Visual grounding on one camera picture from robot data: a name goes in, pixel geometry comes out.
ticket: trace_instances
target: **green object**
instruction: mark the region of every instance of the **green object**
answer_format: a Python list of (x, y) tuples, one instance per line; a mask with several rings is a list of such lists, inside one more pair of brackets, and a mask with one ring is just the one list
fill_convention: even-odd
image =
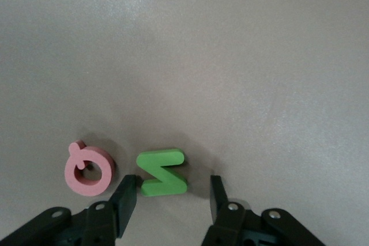
[(185, 161), (180, 149), (142, 152), (137, 165), (156, 179), (146, 180), (141, 187), (144, 196), (182, 194), (187, 191), (187, 181), (180, 174), (164, 166), (179, 165)]

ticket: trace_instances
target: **gray surface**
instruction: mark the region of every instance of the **gray surface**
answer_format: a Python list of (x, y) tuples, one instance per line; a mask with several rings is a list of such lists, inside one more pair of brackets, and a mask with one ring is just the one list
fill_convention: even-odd
[[(144, 150), (180, 147), (189, 193), (143, 198), (117, 245), (200, 245), (208, 181), (291, 212), (327, 245), (369, 241), (368, 0), (0, 0), (0, 238), (107, 199)], [(76, 139), (118, 164), (101, 197)]]

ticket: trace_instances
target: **pink object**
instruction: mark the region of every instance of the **pink object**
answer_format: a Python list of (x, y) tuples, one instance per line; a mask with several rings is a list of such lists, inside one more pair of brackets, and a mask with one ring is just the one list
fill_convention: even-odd
[[(64, 176), (71, 190), (85, 196), (103, 193), (114, 175), (114, 160), (110, 155), (103, 149), (86, 146), (81, 140), (69, 145), (69, 154)], [(100, 167), (100, 180), (89, 180), (82, 176), (81, 170), (85, 169), (90, 162)]]

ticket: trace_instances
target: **screw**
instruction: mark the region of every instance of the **screw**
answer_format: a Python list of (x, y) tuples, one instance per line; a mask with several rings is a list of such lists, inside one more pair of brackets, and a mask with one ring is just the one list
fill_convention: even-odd
[(269, 212), (269, 216), (272, 217), (273, 219), (279, 219), (281, 218), (281, 215), (279, 214), (278, 211), (275, 211), (275, 210), (271, 210)]
[(228, 209), (229, 209), (229, 210), (238, 210), (238, 206), (237, 206), (237, 204), (235, 204), (235, 203), (230, 203), (230, 204), (228, 205)]

